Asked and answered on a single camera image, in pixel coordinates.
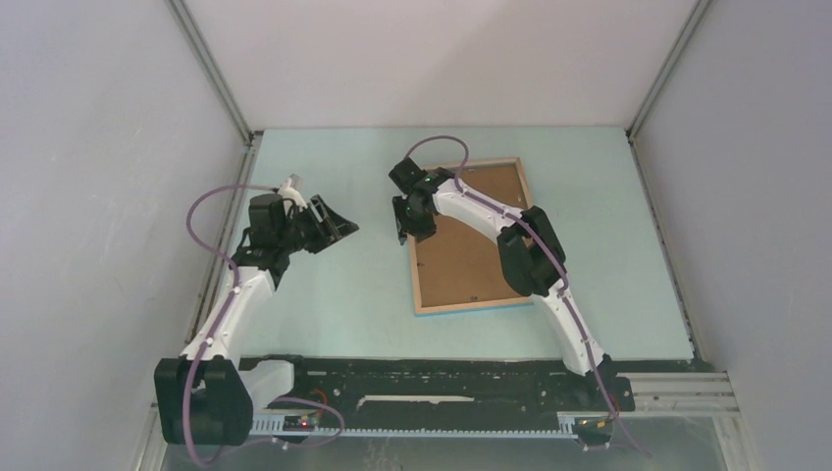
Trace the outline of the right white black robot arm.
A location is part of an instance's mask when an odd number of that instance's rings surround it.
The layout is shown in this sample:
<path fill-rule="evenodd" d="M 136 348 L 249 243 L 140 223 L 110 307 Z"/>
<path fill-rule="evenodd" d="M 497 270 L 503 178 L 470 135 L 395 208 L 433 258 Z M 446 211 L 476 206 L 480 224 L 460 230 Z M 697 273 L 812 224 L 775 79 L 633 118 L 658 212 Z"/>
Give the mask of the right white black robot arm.
<path fill-rule="evenodd" d="M 405 158 L 389 172 L 400 195 L 392 199 L 400 241 L 422 242 L 437 233 L 436 218 L 448 217 L 492 242 L 503 278 L 515 292 L 549 312 L 562 361 L 579 375 L 570 385 L 574 403 L 595 410 L 610 396 L 600 375 L 609 356 L 580 313 L 565 267 L 565 252 L 546 212 L 510 206 L 465 183 L 451 170 L 420 168 Z"/>

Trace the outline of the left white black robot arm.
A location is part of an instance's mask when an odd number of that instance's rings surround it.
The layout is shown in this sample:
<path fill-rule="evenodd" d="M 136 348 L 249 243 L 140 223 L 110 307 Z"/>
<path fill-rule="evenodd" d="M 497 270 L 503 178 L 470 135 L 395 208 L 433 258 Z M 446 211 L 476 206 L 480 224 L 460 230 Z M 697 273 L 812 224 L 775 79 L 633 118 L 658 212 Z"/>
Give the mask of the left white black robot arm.
<path fill-rule="evenodd" d="M 227 294 L 191 343 L 154 371 L 161 428 L 173 445 L 241 445 L 258 407 L 273 398 L 298 408 L 310 395 L 309 381 L 283 360 L 239 370 L 241 343 L 255 311 L 271 298 L 298 251 L 317 254 L 358 232 L 318 195 L 304 200 L 295 190 L 257 195 L 248 206 L 249 225 L 228 257 Z"/>

